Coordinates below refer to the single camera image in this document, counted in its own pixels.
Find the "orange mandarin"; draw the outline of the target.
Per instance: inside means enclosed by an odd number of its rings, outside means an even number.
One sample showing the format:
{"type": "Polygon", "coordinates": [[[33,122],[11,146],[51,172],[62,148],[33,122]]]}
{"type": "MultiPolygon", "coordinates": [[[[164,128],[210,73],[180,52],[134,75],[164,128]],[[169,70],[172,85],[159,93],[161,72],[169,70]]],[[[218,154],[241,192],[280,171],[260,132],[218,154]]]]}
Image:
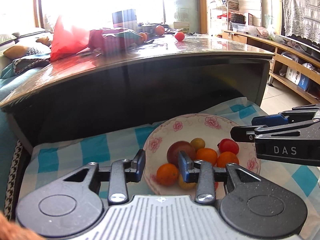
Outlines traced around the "orange mandarin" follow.
{"type": "Polygon", "coordinates": [[[236,163],[239,165],[239,159],[232,152],[223,152],[218,156],[216,166],[225,168],[228,163],[236,163]]]}
{"type": "Polygon", "coordinates": [[[156,180],[160,185],[171,186],[178,180],[179,170],[171,163],[161,165],[156,173],[156,180]]]}
{"type": "Polygon", "coordinates": [[[213,166],[216,165],[217,158],[217,152],[211,148],[201,148],[196,152],[196,160],[209,162],[213,166]]]}

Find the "yellow fruit front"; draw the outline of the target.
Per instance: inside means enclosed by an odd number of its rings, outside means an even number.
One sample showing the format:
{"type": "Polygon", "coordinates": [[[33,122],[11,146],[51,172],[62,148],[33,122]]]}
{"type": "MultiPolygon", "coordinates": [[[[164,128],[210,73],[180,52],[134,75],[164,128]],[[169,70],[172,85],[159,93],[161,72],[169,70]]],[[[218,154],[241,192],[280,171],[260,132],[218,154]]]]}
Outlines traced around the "yellow fruit front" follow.
{"type": "Polygon", "coordinates": [[[184,190],[191,190],[191,189],[195,188],[197,185],[197,183],[186,183],[183,180],[183,177],[181,174],[179,174],[179,177],[178,177],[178,184],[179,184],[180,188],[182,188],[184,190]]]}

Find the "small yellow fruit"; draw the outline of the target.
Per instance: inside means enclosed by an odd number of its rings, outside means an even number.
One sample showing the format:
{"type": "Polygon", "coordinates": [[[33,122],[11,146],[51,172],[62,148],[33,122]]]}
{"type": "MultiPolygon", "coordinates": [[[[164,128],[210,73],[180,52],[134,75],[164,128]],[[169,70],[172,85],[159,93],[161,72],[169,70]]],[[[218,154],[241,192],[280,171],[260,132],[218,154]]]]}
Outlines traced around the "small yellow fruit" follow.
{"type": "Polygon", "coordinates": [[[206,143],[202,138],[195,138],[193,139],[190,144],[193,146],[195,151],[198,151],[199,149],[205,148],[206,143]]]}

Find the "orange mandarin front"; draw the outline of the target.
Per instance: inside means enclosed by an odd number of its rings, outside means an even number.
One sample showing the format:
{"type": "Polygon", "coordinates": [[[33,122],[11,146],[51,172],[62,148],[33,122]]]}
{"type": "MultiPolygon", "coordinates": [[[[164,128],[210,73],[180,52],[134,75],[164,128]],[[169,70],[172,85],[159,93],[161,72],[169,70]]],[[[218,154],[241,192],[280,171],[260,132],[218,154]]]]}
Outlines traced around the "orange mandarin front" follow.
{"type": "Polygon", "coordinates": [[[161,165],[156,173],[156,180],[160,185],[171,186],[178,180],[179,170],[171,163],[161,165]]]}

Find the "small red tomato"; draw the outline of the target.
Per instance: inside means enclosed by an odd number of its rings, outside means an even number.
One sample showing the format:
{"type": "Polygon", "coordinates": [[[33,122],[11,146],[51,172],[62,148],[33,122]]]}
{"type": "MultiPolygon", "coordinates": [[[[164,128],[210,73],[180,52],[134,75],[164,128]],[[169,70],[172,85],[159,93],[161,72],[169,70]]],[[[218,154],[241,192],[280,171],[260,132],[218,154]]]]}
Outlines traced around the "small red tomato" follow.
{"type": "Polygon", "coordinates": [[[224,152],[231,152],[235,155],[239,153],[239,145],[233,141],[232,139],[222,139],[218,144],[217,147],[220,153],[224,152]]]}

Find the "dark red plum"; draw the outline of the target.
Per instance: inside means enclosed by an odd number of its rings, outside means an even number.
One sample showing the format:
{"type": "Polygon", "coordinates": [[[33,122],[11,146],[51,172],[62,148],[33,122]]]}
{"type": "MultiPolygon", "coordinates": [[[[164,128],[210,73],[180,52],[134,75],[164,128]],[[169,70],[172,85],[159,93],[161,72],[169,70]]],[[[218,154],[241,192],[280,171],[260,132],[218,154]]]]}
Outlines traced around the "dark red plum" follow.
{"type": "Polygon", "coordinates": [[[184,151],[191,160],[195,160],[195,148],[187,141],[178,141],[168,148],[167,161],[178,167],[178,156],[180,151],[184,151]]]}

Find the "wooden tv cabinet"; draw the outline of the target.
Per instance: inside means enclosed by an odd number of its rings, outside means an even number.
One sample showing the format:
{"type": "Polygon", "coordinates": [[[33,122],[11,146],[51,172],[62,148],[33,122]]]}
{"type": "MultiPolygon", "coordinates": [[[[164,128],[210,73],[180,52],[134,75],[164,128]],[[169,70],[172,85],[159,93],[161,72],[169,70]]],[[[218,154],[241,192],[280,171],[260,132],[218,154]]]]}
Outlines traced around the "wooden tv cabinet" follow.
{"type": "Polygon", "coordinates": [[[236,33],[230,30],[224,30],[222,32],[222,37],[227,40],[241,42],[247,45],[251,45],[257,48],[265,49],[274,53],[273,63],[271,64],[269,71],[269,83],[273,82],[273,79],[280,81],[286,87],[295,91],[298,95],[303,97],[310,103],[317,104],[319,103],[319,97],[315,96],[307,91],[304,91],[302,88],[295,85],[292,81],[289,81],[285,77],[280,75],[280,69],[282,66],[287,66],[300,72],[306,77],[310,78],[316,84],[319,84],[319,61],[314,60],[313,58],[306,56],[305,54],[290,48],[288,46],[278,44],[271,40],[264,38],[255,37],[248,34],[236,33]],[[283,55],[281,53],[288,52],[298,57],[302,62],[295,62],[283,55]]]}

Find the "dark coffee table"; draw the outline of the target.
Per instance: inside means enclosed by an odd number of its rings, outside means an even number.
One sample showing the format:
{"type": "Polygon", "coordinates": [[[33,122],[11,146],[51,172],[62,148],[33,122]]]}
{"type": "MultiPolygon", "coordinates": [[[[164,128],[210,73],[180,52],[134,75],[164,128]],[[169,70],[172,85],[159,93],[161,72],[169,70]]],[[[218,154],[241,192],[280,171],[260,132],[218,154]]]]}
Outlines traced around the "dark coffee table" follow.
{"type": "Polygon", "coordinates": [[[74,55],[39,70],[1,101],[29,149],[262,101],[269,51],[207,35],[156,39],[116,55],[74,55]]]}

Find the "red tomato on table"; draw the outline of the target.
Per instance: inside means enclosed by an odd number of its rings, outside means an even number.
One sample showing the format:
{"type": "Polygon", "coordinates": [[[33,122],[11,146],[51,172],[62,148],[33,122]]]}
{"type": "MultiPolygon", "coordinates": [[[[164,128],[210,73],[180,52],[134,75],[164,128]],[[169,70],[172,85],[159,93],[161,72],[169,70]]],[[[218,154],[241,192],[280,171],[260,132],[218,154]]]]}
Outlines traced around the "red tomato on table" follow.
{"type": "Polygon", "coordinates": [[[174,37],[176,38],[177,41],[181,42],[185,39],[185,34],[183,32],[176,32],[174,37]]]}

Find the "red snack package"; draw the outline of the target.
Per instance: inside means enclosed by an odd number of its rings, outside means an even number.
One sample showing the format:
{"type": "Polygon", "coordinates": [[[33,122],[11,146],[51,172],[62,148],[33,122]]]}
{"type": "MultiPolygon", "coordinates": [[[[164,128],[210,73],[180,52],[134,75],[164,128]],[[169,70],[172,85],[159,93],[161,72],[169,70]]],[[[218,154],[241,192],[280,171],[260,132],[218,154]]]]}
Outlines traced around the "red snack package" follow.
{"type": "Polygon", "coordinates": [[[141,45],[144,38],[132,29],[101,28],[89,32],[88,47],[100,50],[104,55],[125,51],[129,46],[141,45]]]}

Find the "orange fruit on table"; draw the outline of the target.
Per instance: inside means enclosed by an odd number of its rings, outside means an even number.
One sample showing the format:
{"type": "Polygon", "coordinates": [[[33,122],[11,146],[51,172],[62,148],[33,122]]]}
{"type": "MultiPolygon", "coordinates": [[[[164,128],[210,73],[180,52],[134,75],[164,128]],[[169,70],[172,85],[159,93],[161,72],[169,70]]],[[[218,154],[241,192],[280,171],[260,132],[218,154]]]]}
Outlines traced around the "orange fruit on table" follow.
{"type": "Polygon", "coordinates": [[[165,33],[165,29],[164,29],[163,26],[157,25],[157,26],[155,27],[155,34],[156,34],[157,36],[162,36],[164,33],[165,33]]]}

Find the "teal blanket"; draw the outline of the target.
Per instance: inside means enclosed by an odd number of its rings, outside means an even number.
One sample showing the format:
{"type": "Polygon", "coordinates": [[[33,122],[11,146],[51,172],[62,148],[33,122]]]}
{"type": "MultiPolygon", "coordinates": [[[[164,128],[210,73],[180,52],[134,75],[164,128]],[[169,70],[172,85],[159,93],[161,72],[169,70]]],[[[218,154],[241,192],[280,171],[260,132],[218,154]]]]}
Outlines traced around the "teal blanket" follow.
{"type": "Polygon", "coordinates": [[[8,220],[15,220],[25,170],[31,155],[22,146],[1,112],[1,211],[8,220]]]}

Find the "grey box on table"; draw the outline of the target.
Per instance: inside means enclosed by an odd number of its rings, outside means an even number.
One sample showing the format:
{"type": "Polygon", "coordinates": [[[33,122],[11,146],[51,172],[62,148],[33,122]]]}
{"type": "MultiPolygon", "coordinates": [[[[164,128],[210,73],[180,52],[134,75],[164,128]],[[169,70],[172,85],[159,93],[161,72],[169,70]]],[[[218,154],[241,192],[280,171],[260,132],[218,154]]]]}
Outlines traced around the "grey box on table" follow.
{"type": "Polygon", "coordinates": [[[113,26],[137,31],[137,16],[134,9],[127,9],[112,13],[113,26]]]}

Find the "grey green sofa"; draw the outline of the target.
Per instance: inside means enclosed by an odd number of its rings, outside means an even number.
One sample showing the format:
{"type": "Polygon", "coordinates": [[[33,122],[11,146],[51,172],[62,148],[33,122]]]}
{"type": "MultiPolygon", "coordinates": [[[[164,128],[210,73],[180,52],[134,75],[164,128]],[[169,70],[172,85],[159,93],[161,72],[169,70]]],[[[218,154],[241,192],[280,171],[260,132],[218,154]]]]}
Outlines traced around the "grey green sofa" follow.
{"type": "Polygon", "coordinates": [[[43,28],[27,28],[12,34],[1,34],[1,70],[12,63],[13,60],[5,57],[3,52],[14,46],[22,45],[30,47],[27,55],[48,54],[53,34],[43,28]]]}

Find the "yellow cushion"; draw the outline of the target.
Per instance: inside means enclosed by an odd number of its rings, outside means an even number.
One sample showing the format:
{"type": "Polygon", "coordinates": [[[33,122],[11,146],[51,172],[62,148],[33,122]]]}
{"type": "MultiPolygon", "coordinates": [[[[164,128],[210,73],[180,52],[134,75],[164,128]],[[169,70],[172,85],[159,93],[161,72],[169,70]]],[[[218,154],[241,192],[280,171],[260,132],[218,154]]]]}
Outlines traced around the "yellow cushion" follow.
{"type": "Polygon", "coordinates": [[[3,52],[3,55],[11,60],[19,59],[27,55],[30,47],[14,45],[3,52]]]}

